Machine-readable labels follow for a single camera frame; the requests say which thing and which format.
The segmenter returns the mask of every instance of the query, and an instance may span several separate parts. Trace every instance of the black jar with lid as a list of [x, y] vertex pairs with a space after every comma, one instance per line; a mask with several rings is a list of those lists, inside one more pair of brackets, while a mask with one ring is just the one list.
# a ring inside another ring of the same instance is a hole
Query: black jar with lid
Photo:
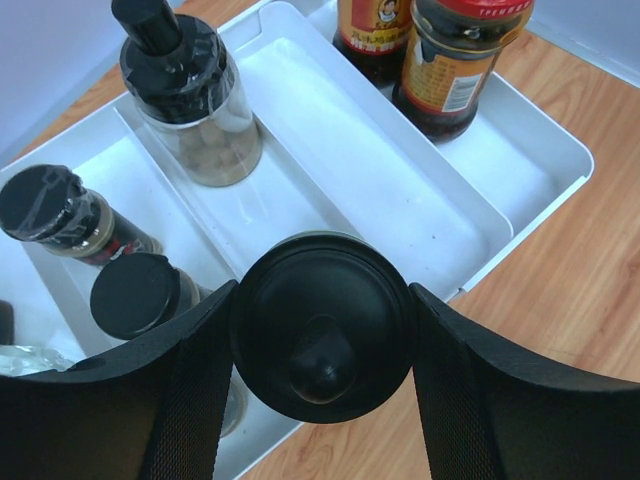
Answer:
[[209, 295], [162, 255], [136, 253], [107, 265], [91, 289], [91, 314], [108, 335], [131, 340]]
[[160, 242], [62, 165], [35, 165], [13, 176], [0, 191], [0, 227], [17, 240], [40, 243], [55, 255], [90, 265], [162, 251]]

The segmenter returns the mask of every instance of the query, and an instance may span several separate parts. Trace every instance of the black cap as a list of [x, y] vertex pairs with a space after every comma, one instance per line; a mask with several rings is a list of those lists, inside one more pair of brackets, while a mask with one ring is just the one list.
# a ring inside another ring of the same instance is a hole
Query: black cap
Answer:
[[215, 30], [189, 15], [174, 15], [165, 0], [112, 0], [129, 34], [120, 69], [139, 108], [163, 123], [181, 125], [211, 115], [235, 82]]
[[397, 270], [340, 234], [297, 237], [242, 280], [231, 316], [234, 361], [274, 410], [337, 423], [384, 403], [415, 353], [415, 309]]
[[75, 199], [86, 193], [67, 167], [36, 165], [12, 177], [0, 191], [0, 228], [25, 242], [46, 239], [75, 214]]
[[131, 340], [174, 316], [180, 272], [166, 257], [123, 255], [108, 264], [91, 290], [91, 314], [112, 337]]
[[113, 0], [111, 12], [147, 55], [167, 55], [182, 41], [182, 30], [166, 0]]

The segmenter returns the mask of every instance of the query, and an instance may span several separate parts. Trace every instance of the wooden surface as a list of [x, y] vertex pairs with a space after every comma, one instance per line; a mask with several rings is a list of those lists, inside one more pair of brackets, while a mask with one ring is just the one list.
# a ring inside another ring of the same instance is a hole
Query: wooden surface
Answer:
[[[192, 0], [182, 10], [221, 25], [251, 3]], [[596, 173], [454, 306], [536, 352], [640, 381], [640, 90], [530, 34], [497, 70], [589, 146]], [[114, 69], [34, 145], [122, 91]], [[428, 479], [414, 397], [409, 378], [366, 417], [305, 425], [244, 480]]]

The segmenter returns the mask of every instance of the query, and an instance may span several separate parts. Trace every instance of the sauce bottle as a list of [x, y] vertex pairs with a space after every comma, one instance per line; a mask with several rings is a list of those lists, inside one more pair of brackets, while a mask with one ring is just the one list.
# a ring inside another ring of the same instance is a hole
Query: sauce bottle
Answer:
[[434, 142], [461, 135], [498, 56], [531, 17], [533, 0], [413, 0], [394, 104]]
[[378, 88], [400, 75], [411, 0], [339, 0], [334, 46]]

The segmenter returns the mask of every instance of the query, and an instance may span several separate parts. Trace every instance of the red label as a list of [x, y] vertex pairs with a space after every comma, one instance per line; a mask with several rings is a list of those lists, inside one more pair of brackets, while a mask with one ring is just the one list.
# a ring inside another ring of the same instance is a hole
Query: red label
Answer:
[[114, 236], [100, 252], [95, 255], [91, 255], [90, 257], [83, 258], [82, 261], [89, 265], [106, 265], [107, 263], [118, 259], [122, 255], [129, 255], [141, 250], [147, 251], [144, 247], [145, 246], [142, 241], [139, 239], [129, 243], [122, 243], [118, 237]]
[[534, 0], [437, 0], [445, 7], [471, 18], [501, 18], [533, 8]]
[[411, 29], [411, 0], [340, 0], [342, 39], [353, 50], [382, 55], [404, 48]]

